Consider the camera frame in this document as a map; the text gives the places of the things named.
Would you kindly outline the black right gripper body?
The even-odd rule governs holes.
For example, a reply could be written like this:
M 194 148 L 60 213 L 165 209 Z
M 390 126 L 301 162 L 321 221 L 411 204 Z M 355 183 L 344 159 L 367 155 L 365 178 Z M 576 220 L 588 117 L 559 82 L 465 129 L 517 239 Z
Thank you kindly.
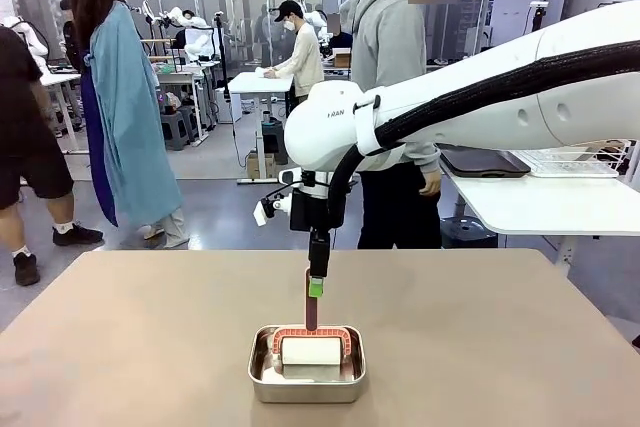
M 289 228 L 296 232 L 330 229 L 327 200 L 293 189 L 291 192 L 291 211 Z

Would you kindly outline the person's right hand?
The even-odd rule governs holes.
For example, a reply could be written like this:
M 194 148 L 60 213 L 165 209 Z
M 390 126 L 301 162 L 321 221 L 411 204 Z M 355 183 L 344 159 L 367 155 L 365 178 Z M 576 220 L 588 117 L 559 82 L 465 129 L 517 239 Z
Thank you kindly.
M 434 170 L 431 172 L 423 172 L 425 185 L 419 190 L 421 196 L 431 197 L 441 191 L 441 172 Z

